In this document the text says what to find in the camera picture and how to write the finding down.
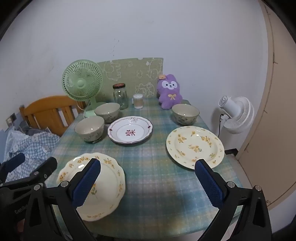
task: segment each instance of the yellow bow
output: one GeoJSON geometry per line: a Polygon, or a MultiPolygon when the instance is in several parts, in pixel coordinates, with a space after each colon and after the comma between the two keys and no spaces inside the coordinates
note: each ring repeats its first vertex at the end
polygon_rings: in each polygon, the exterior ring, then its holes
{"type": "Polygon", "coordinates": [[[173,94],[173,95],[169,94],[168,95],[168,97],[170,97],[170,100],[175,99],[176,96],[177,96],[176,94],[173,94]]]}

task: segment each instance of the fan grille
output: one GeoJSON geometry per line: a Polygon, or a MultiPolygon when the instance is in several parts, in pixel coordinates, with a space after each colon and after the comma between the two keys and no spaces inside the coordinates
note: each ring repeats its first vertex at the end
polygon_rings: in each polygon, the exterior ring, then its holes
{"type": "Polygon", "coordinates": [[[85,101],[100,91],[103,86],[103,74],[95,62],[85,59],[77,60],[64,71],[62,84],[70,98],[85,101]]]}
{"type": "Polygon", "coordinates": [[[241,108],[241,112],[235,118],[228,119],[224,127],[232,134],[243,132],[253,121],[254,108],[250,101],[245,97],[234,98],[233,101],[241,108]]]}
{"type": "Polygon", "coordinates": [[[219,100],[219,107],[223,107],[228,100],[228,96],[224,95],[220,100],[219,100]]]}

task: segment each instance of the plate rim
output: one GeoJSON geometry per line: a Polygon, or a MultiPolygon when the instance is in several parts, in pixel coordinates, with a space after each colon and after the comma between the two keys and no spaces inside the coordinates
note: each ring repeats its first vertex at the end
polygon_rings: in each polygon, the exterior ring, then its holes
{"type": "Polygon", "coordinates": [[[115,209],[118,207],[118,205],[119,205],[119,203],[120,203],[120,201],[121,201],[121,199],[122,199],[122,197],[124,196],[124,193],[125,193],[125,190],[126,190],[126,180],[125,180],[125,173],[124,173],[124,170],[123,170],[123,168],[118,164],[118,162],[116,161],[116,159],[115,158],[113,158],[113,157],[110,157],[110,156],[108,156],[108,155],[106,155],[106,154],[103,154],[103,153],[99,153],[99,152],[93,152],[93,153],[83,153],[83,154],[81,154],[81,155],[79,155],[79,156],[77,156],[77,157],[74,157],[73,159],[71,159],[70,161],[68,161],[66,164],[65,164],[65,166],[60,170],[60,172],[59,172],[59,174],[58,174],[58,176],[57,176],[57,180],[56,180],[56,183],[61,183],[60,182],[60,180],[59,180],[59,177],[60,177],[60,175],[63,173],[63,172],[65,172],[65,170],[67,170],[67,168],[69,168],[69,164],[74,160],[74,159],[77,159],[77,158],[79,158],[79,157],[85,157],[85,156],[87,156],[88,158],[89,158],[89,156],[91,156],[91,158],[95,158],[95,156],[98,156],[99,157],[99,159],[104,159],[104,157],[106,158],[109,158],[109,159],[111,159],[111,161],[113,161],[112,162],[112,164],[115,166],[115,167],[117,167],[118,169],[119,169],[119,171],[120,171],[120,174],[122,174],[122,175],[120,175],[120,176],[117,176],[116,175],[116,173],[115,173],[115,176],[117,177],[117,179],[118,179],[118,181],[119,181],[119,183],[121,183],[122,184],[122,186],[121,186],[121,188],[122,188],[122,191],[121,192],[119,192],[120,194],[119,194],[119,196],[118,196],[118,202],[114,202],[112,205],[112,208],[110,208],[109,210],[108,210],[108,212],[105,212],[103,215],[101,215],[101,216],[97,216],[96,218],[93,218],[93,217],[91,217],[91,218],[89,218],[89,217],[87,217],[87,215],[86,214],[83,214],[83,216],[86,216],[86,217],[81,217],[81,219],[82,220],[84,220],[84,221],[89,221],[89,222],[93,222],[93,221],[97,221],[97,220],[100,220],[100,219],[102,219],[103,217],[105,217],[105,216],[107,216],[107,215],[109,215],[109,214],[111,214],[113,211],[115,211],[115,209]]]}
{"type": "Polygon", "coordinates": [[[120,144],[133,144],[133,143],[141,142],[141,141],[145,140],[147,137],[149,137],[150,134],[152,133],[152,129],[153,129],[153,125],[152,125],[151,121],[149,121],[147,118],[145,118],[145,117],[141,117],[141,116],[131,115],[131,116],[121,117],[121,118],[117,119],[116,121],[112,122],[112,123],[110,124],[110,126],[108,127],[108,136],[109,136],[109,138],[110,138],[112,141],[114,141],[114,142],[116,142],[116,143],[120,143],[120,144]],[[115,139],[115,138],[111,135],[112,127],[113,127],[116,123],[118,123],[118,122],[120,122],[120,121],[122,121],[123,119],[126,119],[126,118],[137,118],[137,119],[142,119],[142,120],[144,120],[144,121],[147,121],[147,122],[148,122],[148,126],[150,126],[150,128],[149,128],[147,134],[146,134],[143,138],[138,139],[138,140],[135,140],[135,141],[126,141],[126,142],[122,142],[122,141],[119,141],[119,140],[115,139]]]}
{"type": "Polygon", "coordinates": [[[182,163],[180,160],[178,160],[178,159],[180,159],[180,158],[175,158],[174,157],[174,155],[171,153],[171,150],[170,150],[170,147],[168,147],[168,138],[170,137],[170,135],[172,135],[174,132],[175,133],[177,133],[177,130],[178,129],[183,129],[183,128],[188,128],[188,127],[194,127],[194,128],[199,128],[199,129],[201,129],[201,130],[205,130],[205,131],[207,131],[207,132],[209,132],[209,133],[211,133],[212,135],[214,135],[217,139],[218,139],[218,141],[220,141],[220,143],[221,143],[221,146],[222,146],[222,152],[223,152],[223,156],[222,157],[220,157],[219,158],[219,161],[217,161],[216,160],[216,163],[208,163],[207,162],[207,164],[210,166],[210,168],[214,168],[214,167],[216,167],[216,166],[218,166],[221,162],[222,162],[222,160],[223,160],[223,158],[224,158],[224,156],[225,156],[225,152],[224,152],[224,146],[223,146],[223,143],[221,142],[221,140],[214,134],[214,133],[212,133],[211,131],[209,131],[209,130],[207,130],[206,128],[202,128],[202,127],[199,127],[199,126],[181,126],[181,127],[178,127],[178,128],[176,128],[176,129],[174,129],[174,130],[172,130],[169,134],[168,134],[168,136],[167,136],[167,138],[166,138],[166,140],[165,140],[165,146],[166,146],[166,148],[167,148],[167,151],[168,151],[168,153],[169,153],[169,155],[177,162],[177,163],[179,163],[180,165],[182,165],[182,166],[184,166],[184,167],[186,167],[186,168],[188,168],[188,169],[191,169],[191,170],[194,170],[194,167],[195,166],[191,166],[191,167],[188,167],[188,166],[185,166],[184,165],[184,163],[182,163]]]}

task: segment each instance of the jar lid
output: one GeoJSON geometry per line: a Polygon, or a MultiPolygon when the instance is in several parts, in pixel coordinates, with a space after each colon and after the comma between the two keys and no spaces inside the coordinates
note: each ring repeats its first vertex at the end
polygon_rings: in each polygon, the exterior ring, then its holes
{"type": "Polygon", "coordinates": [[[121,89],[121,88],[124,88],[125,86],[126,86],[126,84],[119,83],[119,84],[113,85],[113,89],[121,89]]]}

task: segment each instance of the plaid tablecloth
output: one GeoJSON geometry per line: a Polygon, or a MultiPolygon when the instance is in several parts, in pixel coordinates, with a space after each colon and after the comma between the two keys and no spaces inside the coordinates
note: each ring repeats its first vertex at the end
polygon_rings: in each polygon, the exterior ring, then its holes
{"type": "MultiPolygon", "coordinates": [[[[123,168],[126,192],[113,213],[95,222],[85,222],[91,232],[129,239],[159,239],[205,230],[218,209],[211,205],[194,171],[177,164],[166,150],[167,135],[180,126],[174,121],[172,110],[163,110],[156,98],[149,98],[143,109],[130,106],[121,111],[121,116],[131,115],[145,117],[153,124],[152,135],[132,145],[114,143],[107,135],[107,125],[101,141],[85,143],[74,132],[76,123],[83,118],[78,116],[52,153],[58,167],[46,181],[47,186],[56,186],[59,171],[74,157],[104,153],[123,168]]],[[[201,117],[194,125],[208,129],[201,117]]],[[[214,171],[241,186],[226,156],[214,171]]]]}

